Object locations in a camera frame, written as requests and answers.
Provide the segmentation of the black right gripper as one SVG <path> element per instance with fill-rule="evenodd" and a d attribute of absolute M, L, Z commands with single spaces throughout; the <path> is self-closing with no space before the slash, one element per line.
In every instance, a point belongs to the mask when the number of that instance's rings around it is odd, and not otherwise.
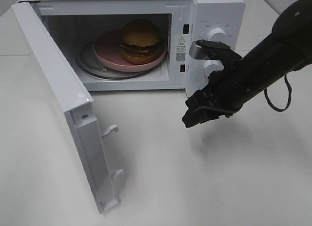
<path fill-rule="evenodd" d="M 186 128 L 219 119 L 221 115 L 230 117 L 246 103 L 246 96 L 239 91 L 234 79 L 217 80 L 218 76 L 214 71 L 209 83 L 185 101 L 188 109 L 182 121 Z"/>

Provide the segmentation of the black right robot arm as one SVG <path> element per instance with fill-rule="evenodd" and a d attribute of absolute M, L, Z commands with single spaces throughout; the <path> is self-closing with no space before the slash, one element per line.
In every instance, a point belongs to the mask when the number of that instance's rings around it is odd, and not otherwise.
<path fill-rule="evenodd" d="M 193 59 L 218 60 L 223 69 L 209 74 L 208 84 L 186 100 L 184 125 L 230 117 L 287 73 L 311 64 L 312 0 L 298 0 L 285 9 L 271 33 L 245 56 L 207 40 L 194 41 L 189 54 Z"/>

